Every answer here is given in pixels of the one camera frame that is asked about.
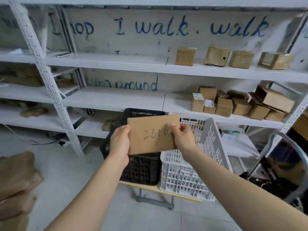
cable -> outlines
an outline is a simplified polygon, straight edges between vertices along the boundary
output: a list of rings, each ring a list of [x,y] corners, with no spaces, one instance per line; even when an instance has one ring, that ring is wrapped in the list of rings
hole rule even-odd
[[[6,124],[3,124],[6,128],[8,128],[11,132],[13,132],[14,134],[16,134],[20,139],[26,141],[28,144],[31,144],[31,145],[48,145],[48,144],[52,144],[52,143],[55,143],[57,142],[58,140],[55,140],[53,142],[50,142],[50,143],[38,143],[36,142],[35,140],[28,140],[26,139],[25,137],[15,133],[11,128],[9,128]]]

white plastic crate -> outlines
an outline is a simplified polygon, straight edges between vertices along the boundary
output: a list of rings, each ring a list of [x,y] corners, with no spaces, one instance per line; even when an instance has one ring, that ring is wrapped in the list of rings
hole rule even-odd
[[[196,114],[179,114],[179,116],[180,123],[191,126],[199,149],[225,168],[233,171],[229,158],[222,147],[221,136],[214,120]],[[179,150],[162,151],[160,159],[162,161],[160,190],[215,201],[214,195],[192,166],[183,159]]]

forearm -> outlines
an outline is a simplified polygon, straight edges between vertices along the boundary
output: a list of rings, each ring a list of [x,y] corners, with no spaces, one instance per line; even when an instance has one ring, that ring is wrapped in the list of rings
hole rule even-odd
[[[122,171],[121,162],[107,157],[78,196],[45,230],[99,230]]]
[[[306,230],[308,217],[195,150],[189,162],[242,230]]]

plastic basket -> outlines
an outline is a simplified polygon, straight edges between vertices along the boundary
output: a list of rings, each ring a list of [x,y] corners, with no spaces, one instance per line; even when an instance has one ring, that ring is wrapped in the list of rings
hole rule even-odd
[[[180,123],[190,125],[197,146],[219,164],[233,171],[229,158],[223,150],[221,136],[214,120],[195,114],[179,114],[179,116]],[[215,201],[214,195],[192,166],[183,159],[179,150],[162,151],[160,159],[162,161],[160,190]]]
[[[144,109],[125,109],[118,122],[110,127],[110,133],[100,147],[104,159],[109,155],[111,135],[116,128],[127,124],[127,118],[161,115],[166,115],[166,113]],[[160,179],[160,169],[160,152],[130,156],[129,164],[123,170],[120,180],[145,185],[157,185]]]

hand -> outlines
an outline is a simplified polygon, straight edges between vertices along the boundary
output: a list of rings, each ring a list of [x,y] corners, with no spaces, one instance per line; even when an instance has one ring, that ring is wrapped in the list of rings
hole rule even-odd
[[[181,127],[179,129],[175,124],[171,124],[170,129],[174,134],[175,145],[182,153],[184,160],[189,163],[190,156],[196,151],[198,151],[195,142],[195,136],[190,126],[186,124],[181,124]]]
[[[128,165],[128,149],[129,138],[128,133],[131,130],[129,125],[121,126],[117,128],[110,138],[110,151],[109,155],[114,156],[119,160],[123,166],[123,169]]]

